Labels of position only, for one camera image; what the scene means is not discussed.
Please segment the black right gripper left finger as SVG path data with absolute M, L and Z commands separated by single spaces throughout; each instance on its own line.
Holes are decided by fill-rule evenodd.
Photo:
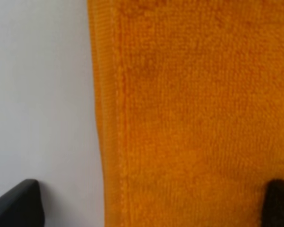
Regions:
M 0 197 L 0 227 L 43 227 L 39 182 L 26 179 Z

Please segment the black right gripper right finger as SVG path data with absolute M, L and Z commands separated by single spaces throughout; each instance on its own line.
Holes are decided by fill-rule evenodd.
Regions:
M 261 226 L 284 227 L 284 180 L 274 179 L 267 184 Z

